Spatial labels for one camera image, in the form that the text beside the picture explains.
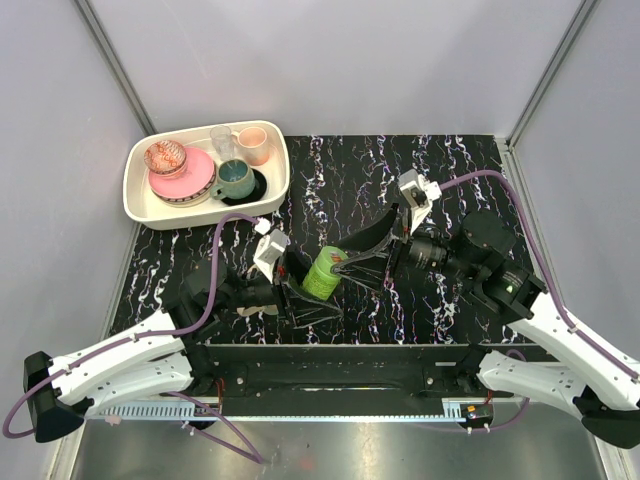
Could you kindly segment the green pill bottle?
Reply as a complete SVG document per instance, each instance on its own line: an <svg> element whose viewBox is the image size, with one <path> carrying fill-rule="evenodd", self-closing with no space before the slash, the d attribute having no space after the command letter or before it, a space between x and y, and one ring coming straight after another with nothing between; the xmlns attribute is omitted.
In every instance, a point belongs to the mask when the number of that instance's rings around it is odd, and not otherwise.
<svg viewBox="0 0 640 480"><path fill-rule="evenodd" d="M332 267L347 258L347 254L335 246L323 247L306 274L302 289L317 299L327 301L340 283L340 276L332 272Z"/></svg>

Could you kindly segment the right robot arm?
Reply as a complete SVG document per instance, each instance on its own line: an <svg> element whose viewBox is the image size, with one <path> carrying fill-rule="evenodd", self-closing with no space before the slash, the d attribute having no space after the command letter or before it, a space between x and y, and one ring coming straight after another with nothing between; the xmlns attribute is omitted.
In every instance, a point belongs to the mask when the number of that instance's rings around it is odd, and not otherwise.
<svg viewBox="0 0 640 480"><path fill-rule="evenodd" d="M402 268L460 282L462 295L501 325L561 363L553 370L476 346L456 364L466 396L482 390L528 397L577 418L595 437L622 449L639 444L639 362L571 314L551 288L512 260L515 236L488 210L468 213L449 239L414 233L411 215L393 205L372 225L338 243L349 253L340 277L379 290Z"/></svg>

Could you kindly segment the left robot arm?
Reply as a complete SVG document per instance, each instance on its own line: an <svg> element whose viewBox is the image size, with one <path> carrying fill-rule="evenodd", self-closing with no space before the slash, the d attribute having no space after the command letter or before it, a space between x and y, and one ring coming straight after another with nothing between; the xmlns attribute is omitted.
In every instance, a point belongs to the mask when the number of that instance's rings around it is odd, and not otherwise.
<svg viewBox="0 0 640 480"><path fill-rule="evenodd" d="M23 388L30 435L48 443L74 432L87 417L131 400L221 390L205 343L230 314L264 311L291 329L341 317L331 298L303 289L310 265L298 252L285 250L270 267L270 277L240 276L221 255L212 255L188 275L176 297L133 327L71 354L28 356Z"/></svg>

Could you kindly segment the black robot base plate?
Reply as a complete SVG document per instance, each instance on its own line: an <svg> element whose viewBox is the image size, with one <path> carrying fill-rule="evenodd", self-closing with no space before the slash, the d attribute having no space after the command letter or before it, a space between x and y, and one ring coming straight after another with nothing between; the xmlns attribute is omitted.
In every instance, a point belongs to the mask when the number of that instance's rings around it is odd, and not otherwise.
<svg viewBox="0 0 640 480"><path fill-rule="evenodd" d="M194 398L220 396L225 416L361 417L434 414L444 398L485 398L472 346L198 347Z"/></svg>

